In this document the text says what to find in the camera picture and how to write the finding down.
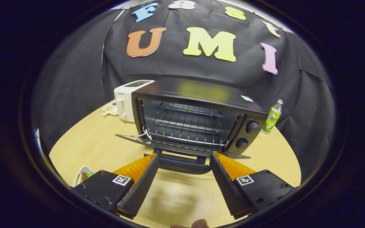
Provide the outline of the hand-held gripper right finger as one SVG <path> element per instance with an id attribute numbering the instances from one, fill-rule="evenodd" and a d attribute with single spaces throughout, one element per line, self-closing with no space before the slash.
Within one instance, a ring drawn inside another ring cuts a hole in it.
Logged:
<path id="1" fill-rule="evenodd" d="M 292 193 L 294 187 L 269 170 L 255 171 L 218 152 L 210 167 L 230 214 L 239 219 L 263 212 Z"/>

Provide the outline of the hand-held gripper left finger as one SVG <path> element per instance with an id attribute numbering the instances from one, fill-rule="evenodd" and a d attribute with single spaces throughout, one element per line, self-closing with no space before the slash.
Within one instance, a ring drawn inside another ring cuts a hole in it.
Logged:
<path id="1" fill-rule="evenodd" d="M 74 189 L 106 211 L 133 219 L 147 196 L 158 168 L 158 155 L 151 154 L 113 172 L 100 170 Z"/>

